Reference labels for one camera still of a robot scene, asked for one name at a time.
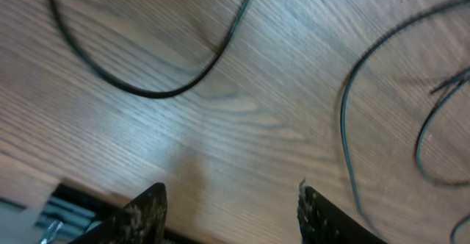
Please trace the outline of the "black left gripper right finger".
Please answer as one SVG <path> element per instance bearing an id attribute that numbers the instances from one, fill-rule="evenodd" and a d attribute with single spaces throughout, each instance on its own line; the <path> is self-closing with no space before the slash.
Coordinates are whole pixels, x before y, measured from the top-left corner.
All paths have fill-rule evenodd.
<path id="1" fill-rule="evenodd" d="M 386 244 L 308 185 L 299 186 L 302 244 Z"/>

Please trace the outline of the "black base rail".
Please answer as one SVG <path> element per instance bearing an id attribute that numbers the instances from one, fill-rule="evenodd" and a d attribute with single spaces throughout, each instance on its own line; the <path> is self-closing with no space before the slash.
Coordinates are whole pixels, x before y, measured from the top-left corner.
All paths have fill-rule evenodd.
<path id="1" fill-rule="evenodd" d="M 117 207 L 63 184 L 52 192 L 40 209 L 27 209 L 21 204 L 3 198 L 1 242 L 70 243 L 100 225 L 124 206 Z M 165 222 L 163 244 L 194 242 L 167 228 Z"/>

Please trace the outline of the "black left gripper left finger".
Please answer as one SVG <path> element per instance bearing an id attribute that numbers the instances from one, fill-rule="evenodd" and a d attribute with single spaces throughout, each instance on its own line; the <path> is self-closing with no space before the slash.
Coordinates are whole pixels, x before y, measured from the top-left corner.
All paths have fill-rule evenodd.
<path id="1" fill-rule="evenodd" d="M 163 244 L 167 193 L 157 182 L 70 244 Z"/>

